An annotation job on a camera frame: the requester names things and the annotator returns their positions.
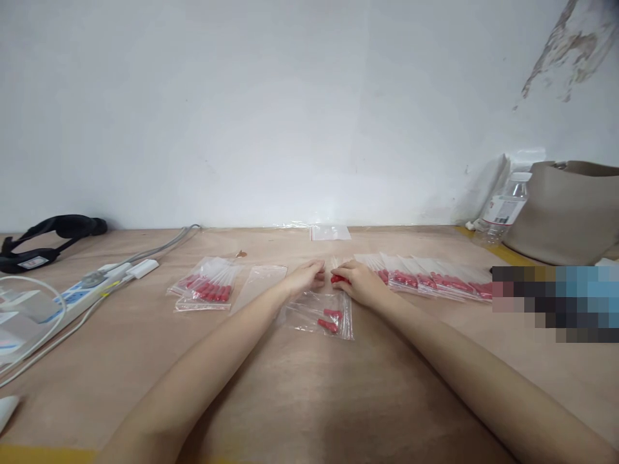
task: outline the table surface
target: table surface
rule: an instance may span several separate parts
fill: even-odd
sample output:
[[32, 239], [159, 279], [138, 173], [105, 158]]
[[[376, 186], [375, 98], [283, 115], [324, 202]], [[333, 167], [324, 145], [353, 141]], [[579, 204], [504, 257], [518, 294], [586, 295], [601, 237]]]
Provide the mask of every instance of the table surface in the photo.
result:
[[[78, 242], [28, 276], [65, 289], [89, 271], [174, 237], [112, 231]], [[351, 228], [352, 240], [311, 242], [307, 229], [205, 229], [159, 256], [160, 267], [112, 295], [73, 336], [0, 390], [23, 402], [2, 445], [100, 449], [131, 408], [227, 311], [174, 313], [166, 288], [204, 256], [294, 268], [353, 253], [505, 264], [452, 227]], [[28, 248], [49, 243], [41, 237]], [[331, 291], [330, 285], [324, 289]], [[406, 295], [535, 382], [619, 447], [619, 346], [554, 343], [524, 314]], [[425, 360], [380, 318], [353, 304], [355, 340], [272, 327], [192, 432], [183, 456], [289, 462], [512, 462]]]

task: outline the black headband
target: black headband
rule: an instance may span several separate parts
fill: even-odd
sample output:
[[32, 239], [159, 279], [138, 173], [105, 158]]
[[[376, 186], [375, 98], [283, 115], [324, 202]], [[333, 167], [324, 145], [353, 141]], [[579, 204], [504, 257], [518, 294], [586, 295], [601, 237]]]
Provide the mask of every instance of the black headband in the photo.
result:
[[[24, 253], [13, 253], [22, 243], [47, 232], [56, 231], [59, 237], [69, 241], [58, 248], [37, 248]], [[88, 235], [101, 235], [108, 231], [103, 219], [89, 218], [82, 215], [54, 216], [31, 227], [17, 240], [6, 237], [0, 252], [0, 271], [7, 274], [20, 274], [55, 261], [61, 251], [69, 248], [78, 240]]]

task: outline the pixelated area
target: pixelated area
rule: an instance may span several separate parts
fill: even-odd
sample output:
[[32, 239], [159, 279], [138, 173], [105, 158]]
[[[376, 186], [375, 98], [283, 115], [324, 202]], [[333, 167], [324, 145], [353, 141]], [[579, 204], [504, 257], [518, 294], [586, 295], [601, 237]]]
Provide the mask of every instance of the pixelated area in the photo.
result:
[[493, 311], [534, 313], [557, 342], [619, 342], [619, 266], [495, 266]]

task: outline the forearm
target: forearm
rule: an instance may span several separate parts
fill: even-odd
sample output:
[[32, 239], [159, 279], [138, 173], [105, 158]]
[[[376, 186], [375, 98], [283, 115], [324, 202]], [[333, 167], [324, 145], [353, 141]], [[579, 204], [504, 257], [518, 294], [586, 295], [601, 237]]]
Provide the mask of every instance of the forearm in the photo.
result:
[[452, 327], [393, 298], [377, 311], [523, 462], [617, 463], [616, 451], [536, 385]]
[[196, 421], [256, 346], [288, 296], [283, 285], [272, 287], [197, 342], [123, 421], [98, 462], [125, 462], [119, 456], [132, 463], [174, 462]]

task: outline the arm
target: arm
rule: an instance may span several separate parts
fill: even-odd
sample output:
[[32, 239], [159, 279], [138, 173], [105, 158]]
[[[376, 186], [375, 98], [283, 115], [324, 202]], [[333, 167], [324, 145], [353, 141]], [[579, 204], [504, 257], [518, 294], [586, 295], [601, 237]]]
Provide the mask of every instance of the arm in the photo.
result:
[[522, 462], [618, 463], [612, 446], [552, 397], [454, 328], [391, 292], [356, 261], [333, 284], [397, 327]]
[[300, 266], [197, 342], [129, 413], [97, 464], [172, 464], [197, 420], [289, 298], [324, 285], [324, 261]]

